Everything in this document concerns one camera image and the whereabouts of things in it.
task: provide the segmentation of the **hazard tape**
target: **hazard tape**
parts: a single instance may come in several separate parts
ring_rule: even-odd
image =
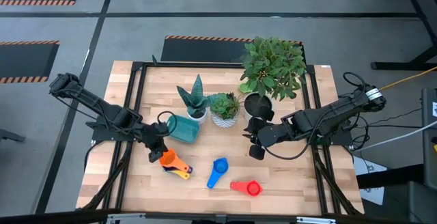
[[[70,0],[0,0],[0,5],[74,5]]]
[[[39,40],[39,41],[22,41],[22,42],[0,42],[0,45],[14,44],[59,44],[59,40]]]
[[[0,84],[9,83],[42,83],[46,82],[48,76],[29,76],[29,77],[1,77]]]
[[[165,39],[176,40],[216,40],[216,41],[232,41],[232,42],[252,42],[253,39],[248,38],[227,38],[227,37],[205,37],[205,36],[165,36]],[[290,43],[302,44],[301,41],[289,40]]]

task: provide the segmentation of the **yellow cable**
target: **yellow cable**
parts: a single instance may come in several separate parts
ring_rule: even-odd
[[[410,76],[410,77],[408,77],[408,78],[402,79],[402,80],[400,80],[400,81],[396,81],[396,82],[394,82],[394,83],[391,83],[391,84],[389,84],[389,85],[387,85],[387,86],[385,86],[385,87],[383,87],[383,88],[380,88],[380,90],[384,90],[384,89],[387,89],[387,88],[389,88],[389,87],[392,87],[392,86],[394,86],[394,85],[396,85],[396,84],[399,84],[399,83],[401,83],[401,82],[408,81],[408,80],[411,80],[411,79],[413,79],[413,78],[419,77],[419,76],[424,75],[424,74],[426,74],[426,73],[428,73],[428,72],[431,72],[431,71],[433,71],[433,70],[437,70],[437,67],[434,67],[434,68],[432,68],[431,70],[427,70],[427,71],[422,72],[422,73],[420,73],[420,74],[416,74],[416,75],[414,75],[414,76]]]

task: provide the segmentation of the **wooden table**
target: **wooden table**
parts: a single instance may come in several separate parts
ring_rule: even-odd
[[[131,61],[115,61],[109,77],[104,99],[113,104],[123,105],[128,85]],[[179,97],[176,85],[187,90],[195,81],[197,74],[203,81],[204,95],[238,90],[243,69],[218,68],[147,68],[140,114],[144,122],[156,121],[161,111],[172,111],[186,116],[186,107]],[[333,74],[329,66],[315,66],[322,105],[337,99]],[[314,107],[311,83],[308,83],[311,106]],[[131,106],[135,100],[132,96]],[[302,92],[296,99],[274,101],[275,117],[304,109]],[[266,154],[264,160],[249,156],[251,143],[242,136],[247,122],[243,109],[240,118],[231,128],[219,128],[209,117],[201,125],[195,144],[187,145],[170,137],[165,138],[168,148],[174,148],[179,157],[193,167],[188,180],[176,174],[166,173],[159,163],[151,164],[149,150],[142,143],[135,143],[132,149],[122,210],[126,212],[183,212],[183,213],[228,213],[228,214],[281,214],[281,215],[320,215],[319,197],[316,188],[315,171],[311,148],[296,160],[281,160]],[[270,149],[282,156],[299,153],[305,141],[285,142]],[[107,179],[114,142],[100,144],[89,155],[83,177],[77,207],[84,206],[97,193]],[[340,189],[363,212],[363,205],[356,181],[351,156],[342,147],[330,148],[335,178]],[[206,182],[211,174],[212,162],[226,157],[228,172],[217,182],[214,189],[208,189]],[[249,197],[229,188],[231,181],[257,180],[264,192],[258,197]],[[110,207],[115,205],[118,184],[115,183]],[[328,209],[333,211],[330,191],[325,183]]]

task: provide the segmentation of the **succulent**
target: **succulent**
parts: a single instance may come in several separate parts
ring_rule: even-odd
[[[211,112],[219,117],[226,119],[234,118],[240,110],[240,99],[235,97],[234,93],[218,93],[214,95],[211,104]]]
[[[178,92],[184,104],[187,107],[188,114],[192,117],[199,117],[203,115],[203,110],[211,105],[214,96],[205,97],[203,95],[203,86],[200,75],[197,75],[196,81],[193,84],[191,94],[185,91],[180,86],[177,86]]]
[[[260,37],[245,47],[248,55],[241,81],[247,78],[247,89],[258,91],[260,96],[272,94],[274,99],[295,98],[294,91],[300,89],[297,79],[305,82],[301,77],[306,68],[302,47],[278,38]]]

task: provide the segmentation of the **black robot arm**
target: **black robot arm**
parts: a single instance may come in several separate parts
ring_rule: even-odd
[[[58,74],[50,84],[50,94],[56,98],[71,98],[99,115],[97,122],[87,122],[93,129],[105,129],[130,138],[132,141],[144,143],[150,149],[149,161],[158,160],[167,151],[163,137],[169,135],[169,129],[164,122],[151,125],[141,123],[143,117],[133,110],[116,104],[109,104],[83,88],[77,76],[73,74]]]
[[[323,137],[325,141],[347,130],[349,119],[362,112],[376,112],[384,108],[386,99],[375,86],[358,85],[349,96],[341,98],[320,109],[296,111],[281,118],[282,124],[272,124],[273,111],[261,107],[260,117],[252,117],[245,135],[254,143],[249,154],[259,160],[264,158],[264,149],[283,141],[299,141],[312,136]],[[334,144],[344,145],[344,141]]]

